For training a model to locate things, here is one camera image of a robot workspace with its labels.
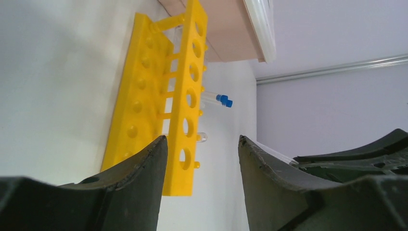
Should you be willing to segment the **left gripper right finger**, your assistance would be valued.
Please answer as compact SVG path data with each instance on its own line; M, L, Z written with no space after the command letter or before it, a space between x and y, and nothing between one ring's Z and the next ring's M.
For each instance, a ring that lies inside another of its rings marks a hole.
M405 231L407 176L364 176L337 183L270 155L248 137L238 144L252 231Z

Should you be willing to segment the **clear tube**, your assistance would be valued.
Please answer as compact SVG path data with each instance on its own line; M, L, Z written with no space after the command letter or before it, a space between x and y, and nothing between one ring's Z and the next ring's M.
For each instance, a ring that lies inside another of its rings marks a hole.
M184 132L183 135L180 135L179 137L176 138L177 141L192 142L194 140L197 143L206 142L207 139L208 136L205 132L193 133L192 135L189 135L187 132Z
M274 156L275 158L278 158L279 160L289 164L289 165L298 165L299 163L297 161L295 161L293 158L290 158L286 155L283 155L273 149L271 149L270 147L267 147L266 145L255 141L255 144L257 144L262 150L264 150L266 153Z

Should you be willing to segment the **pink plastic storage bin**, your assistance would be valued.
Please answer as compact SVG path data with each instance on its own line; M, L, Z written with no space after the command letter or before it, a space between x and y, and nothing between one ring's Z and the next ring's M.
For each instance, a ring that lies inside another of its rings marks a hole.
M265 61L243 0L201 0L200 4L208 16L207 61Z

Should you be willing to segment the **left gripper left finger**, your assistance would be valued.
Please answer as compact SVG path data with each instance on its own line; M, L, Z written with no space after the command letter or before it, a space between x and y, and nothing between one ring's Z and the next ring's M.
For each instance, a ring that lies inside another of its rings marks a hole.
M0 179L3 231L154 231L167 164L159 136L137 154L61 186L27 177Z

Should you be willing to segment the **translucent white bin lid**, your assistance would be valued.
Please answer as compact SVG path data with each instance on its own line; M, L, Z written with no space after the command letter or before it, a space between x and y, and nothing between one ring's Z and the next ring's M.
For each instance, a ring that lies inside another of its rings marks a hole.
M271 63L276 59L273 1L244 0L244 4L261 48L263 59L266 63Z

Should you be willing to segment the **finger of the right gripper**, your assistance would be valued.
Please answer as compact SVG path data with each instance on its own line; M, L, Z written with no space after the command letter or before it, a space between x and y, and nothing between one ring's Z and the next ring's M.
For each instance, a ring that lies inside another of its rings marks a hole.
M313 176L345 183L365 175L407 175L408 133L397 128L352 150L297 156L293 167Z

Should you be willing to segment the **blue capped tube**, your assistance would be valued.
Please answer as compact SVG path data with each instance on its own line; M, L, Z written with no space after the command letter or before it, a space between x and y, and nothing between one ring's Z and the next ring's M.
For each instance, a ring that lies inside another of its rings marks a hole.
M201 100L204 101L205 103L212 103L227 107L229 99L228 96L224 94L204 91L201 93Z

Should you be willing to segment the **yellow test tube rack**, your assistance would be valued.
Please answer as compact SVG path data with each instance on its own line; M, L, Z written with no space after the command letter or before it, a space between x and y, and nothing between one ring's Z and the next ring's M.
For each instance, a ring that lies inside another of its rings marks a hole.
M191 196L199 138L207 14L197 0L160 21L137 13L124 63L101 171L135 155L166 134L164 196Z

